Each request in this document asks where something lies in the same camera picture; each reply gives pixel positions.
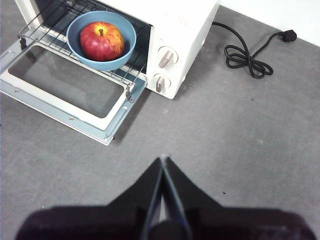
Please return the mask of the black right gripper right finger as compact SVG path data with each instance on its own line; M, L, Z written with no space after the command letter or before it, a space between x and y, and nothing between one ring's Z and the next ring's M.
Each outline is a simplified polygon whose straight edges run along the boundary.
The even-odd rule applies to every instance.
M300 215L276 208L227 207L195 185L167 157L163 163L167 202L190 240L315 240Z

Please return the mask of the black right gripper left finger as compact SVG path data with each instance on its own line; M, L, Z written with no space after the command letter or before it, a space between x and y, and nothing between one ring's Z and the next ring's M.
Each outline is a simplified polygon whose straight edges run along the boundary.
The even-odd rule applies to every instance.
M162 161L157 158L127 190L107 205L67 205L35 211L18 240L140 240L160 199Z

